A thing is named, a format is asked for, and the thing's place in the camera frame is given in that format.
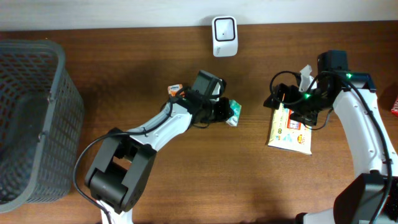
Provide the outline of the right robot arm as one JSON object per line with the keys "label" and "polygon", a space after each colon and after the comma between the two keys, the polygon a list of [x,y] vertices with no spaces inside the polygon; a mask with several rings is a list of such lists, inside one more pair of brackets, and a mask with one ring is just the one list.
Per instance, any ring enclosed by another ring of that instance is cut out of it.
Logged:
{"label": "right robot arm", "polygon": [[296,85],[269,85],[264,106],[292,110],[290,118],[314,126],[323,110],[339,118],[353,158],[355,179],[333,207],[299,213],[295,223],[397,224],[397,153],[377,105],[376,86],[368,73],[348,68],[347,53],[329,50],[317,58],[318,72],[294,72]]}

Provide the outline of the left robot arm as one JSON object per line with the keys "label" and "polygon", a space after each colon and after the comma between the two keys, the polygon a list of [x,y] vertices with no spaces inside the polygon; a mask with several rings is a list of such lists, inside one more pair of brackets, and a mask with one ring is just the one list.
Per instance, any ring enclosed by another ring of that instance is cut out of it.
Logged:
{"label": "left robot arm", "polygon": [[205,129],[232,117],[225,88],[224,79],[201,70],[148,122],[128,131],[114,128],[90,144],[101,146],[85,176],[86,199],[101,210],[102,223],[132,223],[156,155],[169,141],[191,127]]}

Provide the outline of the red snack bag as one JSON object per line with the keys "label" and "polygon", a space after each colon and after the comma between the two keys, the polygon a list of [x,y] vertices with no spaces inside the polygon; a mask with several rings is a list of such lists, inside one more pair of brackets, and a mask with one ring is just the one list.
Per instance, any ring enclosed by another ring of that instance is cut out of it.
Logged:
{"label": "red snack bag", "polygon": [[398,97],[396,98],[396,100],[391,108],[391,113],[395,116],[398,116]]}

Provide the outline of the orange Kleenex tissue pack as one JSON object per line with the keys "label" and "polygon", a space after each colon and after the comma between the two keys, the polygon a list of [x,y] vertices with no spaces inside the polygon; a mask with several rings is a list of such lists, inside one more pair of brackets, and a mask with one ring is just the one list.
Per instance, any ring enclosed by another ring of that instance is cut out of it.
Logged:
{"label": "orange Kleenex tissue pack", "polygon": [[182,88],[183,88],[182,84],[170,85],[168,86],[167,91],[170,96],[175,96],[176,93]]}

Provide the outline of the green tissue pack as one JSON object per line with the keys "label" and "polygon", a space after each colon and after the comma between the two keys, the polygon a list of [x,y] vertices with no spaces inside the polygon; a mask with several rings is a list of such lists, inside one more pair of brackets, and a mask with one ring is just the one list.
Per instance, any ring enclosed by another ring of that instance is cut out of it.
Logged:
{"label": "green tissue pack", "polygon": [[232,127],[236,127],[239,122],[242,106],[235,100],[230,100],[229,105],[233,111],[233,115],[226,121],[226,123]]}

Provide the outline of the yellow wet wipes pack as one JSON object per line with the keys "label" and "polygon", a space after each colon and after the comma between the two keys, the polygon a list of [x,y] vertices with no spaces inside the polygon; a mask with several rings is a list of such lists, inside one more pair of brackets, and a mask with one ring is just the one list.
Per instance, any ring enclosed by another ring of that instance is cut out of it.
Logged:
{"label": "yellow wet wipes pack", "polygon": [[311,155],[312,131],[290,119],[292,110],[280,105],[274,110],[268,146]]}

